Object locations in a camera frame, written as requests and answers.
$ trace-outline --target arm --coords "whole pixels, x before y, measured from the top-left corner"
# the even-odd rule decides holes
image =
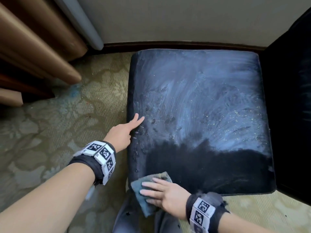
[[[153,190],[142,189],[140,194],[149,196],[147,202],[171,215],[187,220],[186,203],[191,195],[181,186],[153,178],[154,182],[143,182],[142,185]],[[218,233],[273,233],[270,230],[262,228],[256,224],[250,223],[234,214],[225,212],[219,222]]]
[[[130,144],[130,131],[140,125],[138,114],[113,127],[105,141],[116,152]],[[0,232],[64,233],[95,180],[90,167],[73,163],[0,213]]]

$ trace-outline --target patterned carpet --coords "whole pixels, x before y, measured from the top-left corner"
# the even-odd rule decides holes
[[[132,53],[85,57],[75,63],[83,81],[54,86],[56,98],[0,108],[0,211],[65,167],[86,143],[104,138],[126,121],[127,80]],[[108,184],[84,202],[69,232],[112,231],[125,196],[126,152],[117,156]],[[226,197],[237,215],[277,232],[311,232],[311,207],[279,192]],[[182,223],[189,231],[188,224]],[[153,232],[141,217],[142,232]]]

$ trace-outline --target leg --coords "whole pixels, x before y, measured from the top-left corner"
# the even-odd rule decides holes
[[[125,200],[115,220],[113,233],[139,233],[139,204],[132,190],[126,192]]]
[[[159,210],[155,214],[154,233],[182,233],[179,220],[162,209]]]

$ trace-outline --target gray wall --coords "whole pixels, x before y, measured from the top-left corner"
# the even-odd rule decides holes
[[[78,0],[104,43],[199,41],[268,46],[311,0]]]

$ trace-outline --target person's right hand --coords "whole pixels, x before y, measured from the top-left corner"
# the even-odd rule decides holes
[[[133,120],[130,122],[112,127],[103,141],[107,141],[112,144],[117,153],[124,150],[131,143],[130,131],[138,127],[144,119],[145,117],[141,117],[138,120],[138,114],[136,113]]]
[[[176,183],[153,178],[154,182],[143,182],[142,186],[149,187],[153,190],[140,190],[140,194],[149,196],[152,199],[147,199],[147,202],[173,215],[176,218],[186,220],[186,203],[191,195],[181,186]]]

